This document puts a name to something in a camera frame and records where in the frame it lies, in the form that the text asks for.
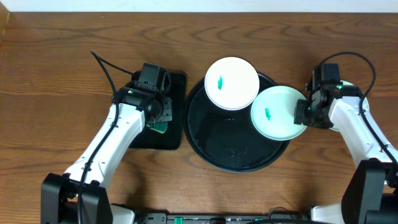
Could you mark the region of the green scrub sponge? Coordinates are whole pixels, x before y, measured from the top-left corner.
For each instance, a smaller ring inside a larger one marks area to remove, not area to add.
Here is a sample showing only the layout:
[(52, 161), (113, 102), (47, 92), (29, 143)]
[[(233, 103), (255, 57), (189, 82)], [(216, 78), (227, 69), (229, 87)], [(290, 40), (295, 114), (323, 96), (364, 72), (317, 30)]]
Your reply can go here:
[(164, 134), (167, 131), (168, 122), (151, 123), (151, 124), (146, 124), (146, 126), (153, 131), (156, 131), (160, 134)]

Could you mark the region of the light blue plate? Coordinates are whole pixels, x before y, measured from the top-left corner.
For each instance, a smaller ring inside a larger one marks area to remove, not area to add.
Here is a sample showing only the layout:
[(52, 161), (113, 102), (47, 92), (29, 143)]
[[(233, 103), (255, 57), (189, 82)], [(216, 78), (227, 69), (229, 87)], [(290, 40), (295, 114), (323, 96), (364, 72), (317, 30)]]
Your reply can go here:
[[(341, 82), (342, 82), (342, 85), (353, 86), (353, 84), (351, 82), (347, 82), (346, 80), (341, 80)], [(361, 90), (357, 90), (357, 94), (356, 95), (359, 97), (359, 99), (361, 99), (361, 97), (363, 96), (362, 91)], [(363, 100), (363, 109), (366, 110), (366, 111), (370, 111), (369, 102), (368, 102), (367, 98), (365, 98)], [(338, 127), (335, 126), (335, 125), (333, 125), (330, 128), (330, 130), (339, 132)]]

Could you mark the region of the pale green plate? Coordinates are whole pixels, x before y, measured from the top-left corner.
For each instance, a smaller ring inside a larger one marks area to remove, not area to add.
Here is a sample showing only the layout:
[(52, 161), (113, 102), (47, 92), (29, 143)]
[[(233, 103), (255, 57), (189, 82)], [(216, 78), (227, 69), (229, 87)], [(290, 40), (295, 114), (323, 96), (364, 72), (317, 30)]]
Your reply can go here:
[(273, 86), (262, 91), (251, 106), (251, 121), (263, 136), (286, 141), (301, 135), (306, 126), (294, 123), (298, 100), (304, 95), (289, 86)]

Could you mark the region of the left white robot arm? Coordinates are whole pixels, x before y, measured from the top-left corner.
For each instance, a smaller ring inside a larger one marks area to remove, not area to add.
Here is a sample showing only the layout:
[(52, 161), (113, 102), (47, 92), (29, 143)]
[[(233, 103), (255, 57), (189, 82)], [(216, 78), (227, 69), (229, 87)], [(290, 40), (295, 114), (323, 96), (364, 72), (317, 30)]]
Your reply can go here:
[(109, 202), (107, 190), (121, 159), (145, 128), (174, 118), (172, 100), (154, 91), (123, 87), (106, 121), (63, 175), (49, 173), (41, 186), (41, 223), (134, 223), (135, 212)]

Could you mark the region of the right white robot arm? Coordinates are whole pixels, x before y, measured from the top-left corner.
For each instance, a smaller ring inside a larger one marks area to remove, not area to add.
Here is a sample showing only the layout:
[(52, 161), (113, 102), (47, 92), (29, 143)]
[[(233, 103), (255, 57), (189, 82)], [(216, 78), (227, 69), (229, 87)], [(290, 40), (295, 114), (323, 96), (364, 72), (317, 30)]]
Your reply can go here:
[(294, 122), (336, 127), (354, 160), (355, 173), (340, 203), (313, 207), (317, 223), (397, 223), (397, 150), (376, 124), (354, 85), (313, 86), (295, 102)]

